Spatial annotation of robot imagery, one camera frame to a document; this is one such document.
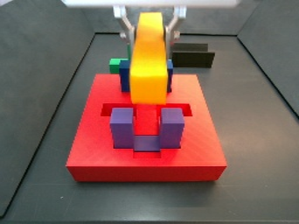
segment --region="blue block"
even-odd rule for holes
[[[163,108],[159,133],[161,149],[181,148],[183,127],[183,110],[180,108]]]
[[[121,60],[119,63],[119,77],[121,92],[129,92],[129,60]]]
[[[159,152],[160,142],[159,136],[135,136],[136,152]]]
[[[133,109],[113,108],[109,117],[115,149],[135,148]]]
[[[168,82],[167,82],[167,93],[172,92],[172,80],[173,80],[173,62],[167,60],[167,73],[168,73]]]

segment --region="toy block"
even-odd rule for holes
[[[183,127],[183,110],[180,108],[163,108],[159,134],[161,148],[181,148]]]
[[[119,64],[119,77],[121,92],[129,92],[129,60],[121,60]]]
[[[167,73],[168,73],[168,81],[167,81],[167,93],[172,92],[172,79],[173,79],[173,62],[167,60]]]
[[[215,52],[179,52],[172,51],[172,64],[175,67],[211,68]]]
[[[135,146],[132,108],[112,109],[109,128],[115,143],[115,149],[132,149]]]
[[[165,104],[167,76],[163,15],[140,13],[129,71],[133,104]]]
[[[119,74],[119,63],[121,60],[127,59],[111,59],[108,62],[108,68],[111,74]]]
[[[95,77],[67,168],[76,181],[213,181],[227,167],[223,150],[201,87],[195,74],[172,76],[167,106],[181,105],[184,131],[179,150],[135,152],[113,149],[109,117],[100,115],[107,103],[129,104],[128,93],[119,91],[119,76]]]
[[[159,136],[135,136],[135,152],[159,152]]]
[[[208,47],[208,44],[173,43],[172,52],[207,52]]]
[[[156,106],[136,104],[135,106],[135,134],[141,136],[159,135],[159,119]]]

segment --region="gray floor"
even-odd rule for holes
[[[3,221],[299,221],[299,125],[234,37],[209,43],[199,74],[228,169],[216,182],[76,183],[64,167],[95,74],[125,57],[117,35],[97,35],[79,67]]]

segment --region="yellow block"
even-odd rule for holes
[[[163,15],[141,13],[131,61],[132,103],[165,104],[167,79]]]

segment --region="red block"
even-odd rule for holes
[[[164,105],[183,110],[184,131],[179,150],[133,152],[133,149],[113,149],[108,127],[112,107],[109,104],[115,106],[131,104],[129,93],[121,93],[119,89],[117,75],[96,76],[67,162],[75,180],[211,181],[219,179],[227,161],[196,75],[172,77],[172,92],[167,96],[167,105]]]
[[[135,134],[137,136],[159,135],[159,119],[155,105],[135,106]]]

